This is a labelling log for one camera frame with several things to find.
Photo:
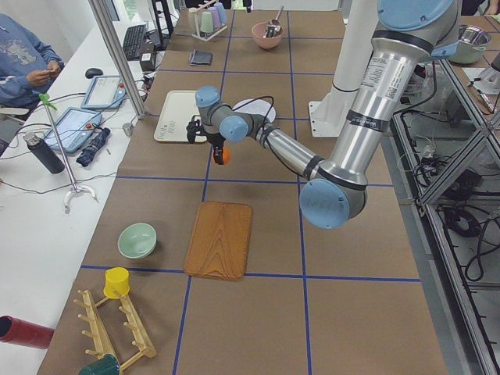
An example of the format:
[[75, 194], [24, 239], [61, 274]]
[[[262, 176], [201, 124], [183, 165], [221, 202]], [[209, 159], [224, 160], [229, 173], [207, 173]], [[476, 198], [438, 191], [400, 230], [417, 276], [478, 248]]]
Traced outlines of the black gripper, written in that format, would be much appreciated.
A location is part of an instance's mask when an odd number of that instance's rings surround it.
[[215, 164], [223, 164], [223, 146], [225, 138], [220, 133], [206, 135], [207, 141], [212, 145], [212, 158]]

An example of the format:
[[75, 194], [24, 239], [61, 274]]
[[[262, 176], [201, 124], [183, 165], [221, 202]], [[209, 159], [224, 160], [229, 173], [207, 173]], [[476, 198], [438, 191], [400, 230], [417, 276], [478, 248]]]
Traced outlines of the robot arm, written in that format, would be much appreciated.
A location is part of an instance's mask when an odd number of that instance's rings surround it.
[[213, 86], [195, 93], [201, 117], [198, 130], [212, 144], [218, 162], [225, 141], [255, 139], [307, 180], [299, 199], [304, 217], [323, 229], [340, 227], [366, 204], [366, 169], [416, 65], [455, 52], [461, 6], [460, 1], [378, 2], [373, 54], [328, 159], [289, 137], [265, 116], [233, 110]]

